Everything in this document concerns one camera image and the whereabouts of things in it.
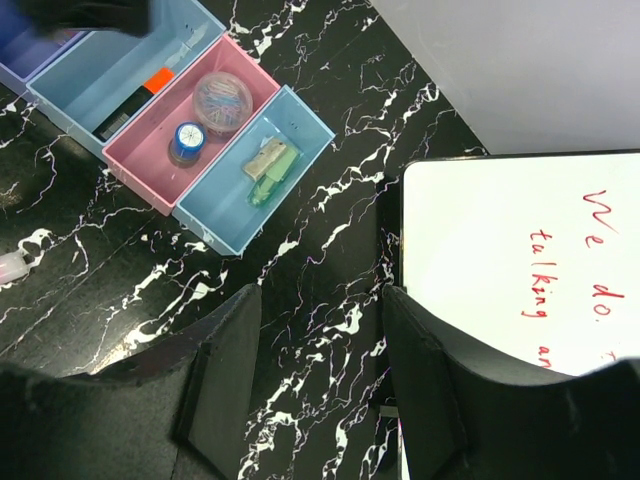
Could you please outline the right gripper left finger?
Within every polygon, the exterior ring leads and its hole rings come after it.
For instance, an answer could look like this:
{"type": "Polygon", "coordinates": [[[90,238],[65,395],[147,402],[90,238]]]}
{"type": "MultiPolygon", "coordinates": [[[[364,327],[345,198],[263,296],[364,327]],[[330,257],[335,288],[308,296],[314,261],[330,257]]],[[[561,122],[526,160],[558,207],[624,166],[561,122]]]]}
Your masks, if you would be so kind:
{"type": "Polygon", "coordinates": [[[1,366],[5,479],[234,479],[262,319],[247,285],[96,374],[1,366]]]}

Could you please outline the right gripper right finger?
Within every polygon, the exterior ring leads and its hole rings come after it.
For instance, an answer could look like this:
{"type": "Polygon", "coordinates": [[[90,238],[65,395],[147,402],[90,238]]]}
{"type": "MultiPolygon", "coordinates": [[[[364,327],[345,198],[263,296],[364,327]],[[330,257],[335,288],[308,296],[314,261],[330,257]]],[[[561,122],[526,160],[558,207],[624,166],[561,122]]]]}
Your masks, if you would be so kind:
{"type": "Polygon", "coordinates": [[[383,324],[414,479],[635,479],[639,363],[581,376],[505,354],[440,320],[403,289],[383,324]]]}

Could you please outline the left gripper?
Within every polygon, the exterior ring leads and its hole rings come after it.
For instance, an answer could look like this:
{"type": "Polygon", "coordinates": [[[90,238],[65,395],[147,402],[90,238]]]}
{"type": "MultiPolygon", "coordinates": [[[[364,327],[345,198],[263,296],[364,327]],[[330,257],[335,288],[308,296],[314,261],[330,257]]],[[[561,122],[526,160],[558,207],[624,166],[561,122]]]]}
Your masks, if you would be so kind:
{"type": "Polygon", "coordinates": [[[145,36],[152,30],[148,0],[23,0],[19,11],[40,34],[59,30],[111,30],[145,36]]]}

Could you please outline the orange capped black highlighter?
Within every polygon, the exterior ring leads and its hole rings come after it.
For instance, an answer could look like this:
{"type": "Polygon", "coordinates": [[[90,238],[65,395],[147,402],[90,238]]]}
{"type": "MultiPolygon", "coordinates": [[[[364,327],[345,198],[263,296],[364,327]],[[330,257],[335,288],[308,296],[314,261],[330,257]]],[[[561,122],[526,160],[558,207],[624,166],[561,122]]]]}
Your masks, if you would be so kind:
{"type": "Polygon", "coordinates": [[[174,72],[163,67],[139,86],[125,99],[94,131],[99,140],[108,141],[128,120],[130,120],[150,99],[160,92],[173,78],[174,72]]]}

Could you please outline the light blue plastic bin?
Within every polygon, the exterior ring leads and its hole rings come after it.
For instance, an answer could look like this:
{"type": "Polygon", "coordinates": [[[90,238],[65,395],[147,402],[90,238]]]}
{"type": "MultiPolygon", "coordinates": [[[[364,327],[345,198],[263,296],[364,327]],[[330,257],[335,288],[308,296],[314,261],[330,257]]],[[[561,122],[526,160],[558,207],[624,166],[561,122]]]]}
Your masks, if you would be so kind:
{"type": "Polygon", "coordinates": [[[38,109],[99,159],[93,131],[163,67],[175,78],[225,32],[198,1],[153,1],[152,30],[144,37],[116,31],[86,34],[27,83],[38,109]]]}

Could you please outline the purple plastic bin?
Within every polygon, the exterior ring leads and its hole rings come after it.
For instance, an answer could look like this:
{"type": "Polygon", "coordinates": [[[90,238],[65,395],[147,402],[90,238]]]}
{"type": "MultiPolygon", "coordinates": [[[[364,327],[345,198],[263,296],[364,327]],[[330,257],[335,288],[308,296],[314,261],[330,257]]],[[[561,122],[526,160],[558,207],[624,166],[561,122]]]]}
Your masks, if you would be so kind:
{"type": "Polygon", "coordinates": [[[1,2],[1,83],[21,96],[26,84],[86,35],[63,30],[53,38],[36,34],[29,19],[9,1],[1,2]]]}

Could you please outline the grey glitter jar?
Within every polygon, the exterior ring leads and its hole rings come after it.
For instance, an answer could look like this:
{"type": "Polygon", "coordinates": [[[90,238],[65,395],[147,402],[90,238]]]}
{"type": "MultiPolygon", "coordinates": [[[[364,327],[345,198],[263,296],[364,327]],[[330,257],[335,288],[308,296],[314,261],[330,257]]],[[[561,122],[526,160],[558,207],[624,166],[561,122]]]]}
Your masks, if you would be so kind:
{"type": "Polygon", "coordinates": [[[236,75],[212,72],[196,84],[192,97],[196,120],[210,133],[235,134],[253,114],[253,97],[236,75]]]}

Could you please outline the blue capped small bottle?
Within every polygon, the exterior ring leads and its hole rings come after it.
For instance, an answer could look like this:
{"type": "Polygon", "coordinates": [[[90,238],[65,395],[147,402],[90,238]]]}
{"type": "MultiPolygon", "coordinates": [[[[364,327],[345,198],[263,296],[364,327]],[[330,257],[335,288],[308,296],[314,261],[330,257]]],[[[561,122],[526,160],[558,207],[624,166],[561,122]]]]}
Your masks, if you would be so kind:
{"type": "Polygon", "coordinates": [[[200,159],[206,140],[206,131],[202,125],[184,122],[174,132],[169,144],[169,157],[179,166],[191,166],[200,159]]]}

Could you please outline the green stapler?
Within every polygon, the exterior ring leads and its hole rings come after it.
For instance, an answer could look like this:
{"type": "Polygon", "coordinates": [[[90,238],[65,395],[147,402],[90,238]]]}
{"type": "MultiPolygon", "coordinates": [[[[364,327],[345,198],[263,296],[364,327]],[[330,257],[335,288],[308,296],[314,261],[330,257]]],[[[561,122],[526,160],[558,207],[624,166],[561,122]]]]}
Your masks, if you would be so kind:
{"type": "Polygon", "coordinates": [[[300,156],[298,149],[289,144],[284,144],[284,147],[284,151],[252,187],[248,202],[253,207],[260,207],[266,204],[296,165],[300,156]]]}

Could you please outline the pink highlighter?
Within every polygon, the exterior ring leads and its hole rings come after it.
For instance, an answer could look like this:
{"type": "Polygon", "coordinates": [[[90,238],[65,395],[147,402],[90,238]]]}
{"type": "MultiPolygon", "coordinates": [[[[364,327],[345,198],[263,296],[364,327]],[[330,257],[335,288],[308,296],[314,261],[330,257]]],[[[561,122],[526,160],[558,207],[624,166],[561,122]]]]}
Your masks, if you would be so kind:
{"type": "Polygon", "coordinates": [[[0,285],[26,276],[37,265],[37,259],[26,250],[3,253],[0,256],[0,285]]]}

